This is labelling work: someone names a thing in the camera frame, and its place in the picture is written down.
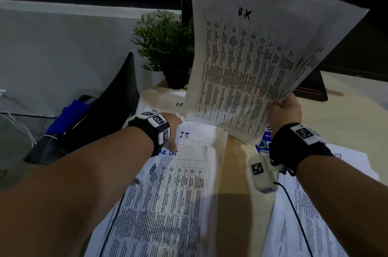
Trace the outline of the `printed sheet pile with handwriting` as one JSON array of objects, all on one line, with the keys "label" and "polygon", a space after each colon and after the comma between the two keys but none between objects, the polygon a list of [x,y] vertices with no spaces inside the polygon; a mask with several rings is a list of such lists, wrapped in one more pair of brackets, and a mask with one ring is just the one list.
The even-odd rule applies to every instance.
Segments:
[{"label": "printed sheet pile with handwriting", "polygon": [[170,112],[183,118],[186,91],[167,88],[145,90],[141,93],[135,114],[156,110]]}]

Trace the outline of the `person's right hand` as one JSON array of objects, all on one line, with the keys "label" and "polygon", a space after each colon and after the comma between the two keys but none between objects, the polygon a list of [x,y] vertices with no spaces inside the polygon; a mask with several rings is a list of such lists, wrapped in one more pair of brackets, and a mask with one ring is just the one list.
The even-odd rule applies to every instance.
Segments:
[{"label": "person's right hand", "polygon": [[281,107],[281,116],[275,121],[268,121],[272,138],[283,126],[302,123],[302,108],[294,93],[290,93],[282,103],[278,104]]}]

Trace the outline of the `stack of printed table sheets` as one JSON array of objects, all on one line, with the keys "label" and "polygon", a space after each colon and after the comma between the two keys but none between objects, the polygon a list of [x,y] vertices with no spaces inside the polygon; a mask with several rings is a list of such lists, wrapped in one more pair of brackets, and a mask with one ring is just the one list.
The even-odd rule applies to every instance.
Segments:
[{"label": "stack of printed table sheets", "polygon": [[268,102],[284,101],[368,11],[342,0],[192,0],[185,119],[259,144]]}]

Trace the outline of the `person's left hand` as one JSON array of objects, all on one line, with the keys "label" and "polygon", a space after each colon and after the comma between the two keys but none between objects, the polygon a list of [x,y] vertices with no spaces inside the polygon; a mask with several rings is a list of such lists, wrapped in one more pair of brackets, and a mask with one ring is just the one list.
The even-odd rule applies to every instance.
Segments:
[{"label": "person's left hand", "polygon": [[182,124],[182,120],[177,115],[169,112],[161,112],[161,115],[168,121],[170,125],[170,137],[176,138],[177,127]]}]

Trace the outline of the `printed sheet with blue handwriting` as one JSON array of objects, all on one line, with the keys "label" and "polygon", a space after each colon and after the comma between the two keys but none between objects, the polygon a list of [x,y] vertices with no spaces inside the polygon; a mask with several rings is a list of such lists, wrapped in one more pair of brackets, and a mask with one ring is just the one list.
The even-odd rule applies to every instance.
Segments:
[{"label": "printed sheet with blue handwriting", "polygon": [[223,156],[228,132],[223,128],[196,122],[184,122],[177,128],[175,141],[182,146],[208,146],[220,150]]}]

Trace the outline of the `person's right forearm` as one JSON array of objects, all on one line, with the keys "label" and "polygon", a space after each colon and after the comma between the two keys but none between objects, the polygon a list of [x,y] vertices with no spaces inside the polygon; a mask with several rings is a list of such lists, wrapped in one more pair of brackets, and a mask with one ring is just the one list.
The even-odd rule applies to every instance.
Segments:
[{"label": "person's right forearm", "polygon": [[333,156],[308,156],[296,177],[348,256],[388,257],[388,186]]}]

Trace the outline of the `person's left forearm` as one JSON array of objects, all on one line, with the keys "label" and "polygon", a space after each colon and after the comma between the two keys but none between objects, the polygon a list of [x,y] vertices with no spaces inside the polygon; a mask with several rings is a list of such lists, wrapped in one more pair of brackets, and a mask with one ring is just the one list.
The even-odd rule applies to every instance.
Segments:
[{"label": "person's left forearm", "polygon": [[114,207],[154,143],[127,127],[61,158],[0,195],[0,257],[72,257]]}]

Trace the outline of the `green potted plant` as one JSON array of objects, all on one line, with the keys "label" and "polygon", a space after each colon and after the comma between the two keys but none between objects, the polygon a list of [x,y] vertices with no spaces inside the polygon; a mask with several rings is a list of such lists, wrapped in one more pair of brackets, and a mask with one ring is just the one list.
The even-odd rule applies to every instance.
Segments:
[{"label": "green potted plant", "polygon": [[167,10],[143,14],[133,28],[133,44],[145,59],[142,68],[162,72],[173,90],[183,89],[188,83],[193,66],[195,43],[194,21]]}]

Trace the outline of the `black stand with red stripe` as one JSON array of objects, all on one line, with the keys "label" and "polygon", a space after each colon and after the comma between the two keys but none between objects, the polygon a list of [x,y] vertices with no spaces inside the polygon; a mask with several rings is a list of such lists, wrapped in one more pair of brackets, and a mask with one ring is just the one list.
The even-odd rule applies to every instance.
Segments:
[{"label": "black stand with red stripe", "polygon": [[293,91],[296,97],[306,98],[318,102],[328,101],[321,71],[314,69]]}]

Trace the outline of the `black curved chair back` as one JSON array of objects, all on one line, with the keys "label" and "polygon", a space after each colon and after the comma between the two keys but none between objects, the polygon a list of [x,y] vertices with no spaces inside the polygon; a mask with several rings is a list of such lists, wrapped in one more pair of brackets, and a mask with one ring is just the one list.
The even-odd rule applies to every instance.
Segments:
[{"label": "black curved chair back", "polygon": [[99,98],[82,95],[77,100],[91,105],[87,113],[64,134],[44,134],[24,157],[24,162],[49,166],[65,155],[120,130],[139,100],[133,53],[127,55],[119,72]]}]

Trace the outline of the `pile of printed list sheets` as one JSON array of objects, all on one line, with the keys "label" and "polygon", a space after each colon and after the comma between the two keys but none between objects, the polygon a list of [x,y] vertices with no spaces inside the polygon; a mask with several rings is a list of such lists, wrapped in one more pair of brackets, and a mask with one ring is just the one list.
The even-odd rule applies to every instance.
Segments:
[{"label": "pile of printed list sheets", "polygon": [[297,212],[313,257],[348,257],[296,177],[275,173],[278,186],[265,257],[311,257],[291,204]]},{"label": "pile of printed list sheets", "polygon": [[84,257],[216,257],[217,149],[162,150],[93,231]]}]

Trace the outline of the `blue round sticker card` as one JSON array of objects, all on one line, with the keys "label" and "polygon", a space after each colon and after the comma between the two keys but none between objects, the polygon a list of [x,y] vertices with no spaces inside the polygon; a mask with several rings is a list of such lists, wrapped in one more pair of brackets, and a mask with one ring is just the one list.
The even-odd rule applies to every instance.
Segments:
[{"label": "blue round sticker card", "polygon": [[272,142],[271,129],[266,127],[263,137],[259,145],[255,145],[255,148],[259,154],[269,154],[269,144]]}]

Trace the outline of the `black wristband with white markers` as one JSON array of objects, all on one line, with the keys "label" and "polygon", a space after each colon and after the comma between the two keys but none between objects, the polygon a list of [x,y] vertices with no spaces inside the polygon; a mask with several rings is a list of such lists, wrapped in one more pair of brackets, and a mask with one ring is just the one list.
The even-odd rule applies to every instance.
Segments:
[{"label": "black wristband with white markers", "polygon": [[164,144],[171,137],[169,122],[158,112],[147,111],[136,114],[128,118],[123,127],[137,127],[146,133],[154,144],[151,158],[159,155]]},{"label": "black wristband with white markers", "polygon": [[291,176],[296,176],[298,165],[310,155],[334,156],[326,140],[311,128],[300,123],[289,123],[272,136],[269,144],[271,163],[283,165]]}]

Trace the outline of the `blue cloth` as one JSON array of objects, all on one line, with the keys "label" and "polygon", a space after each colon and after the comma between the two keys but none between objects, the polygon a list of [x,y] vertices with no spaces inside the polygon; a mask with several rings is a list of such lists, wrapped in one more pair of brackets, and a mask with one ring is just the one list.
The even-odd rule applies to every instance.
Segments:
[{"label": "blue cloth", "polygon": [[90,109],[91,105],[73,100],[70,105],[63,108],[61,114],[51,124],[45,132],[46,135],[61,135],[80,121],[84,114]]}]

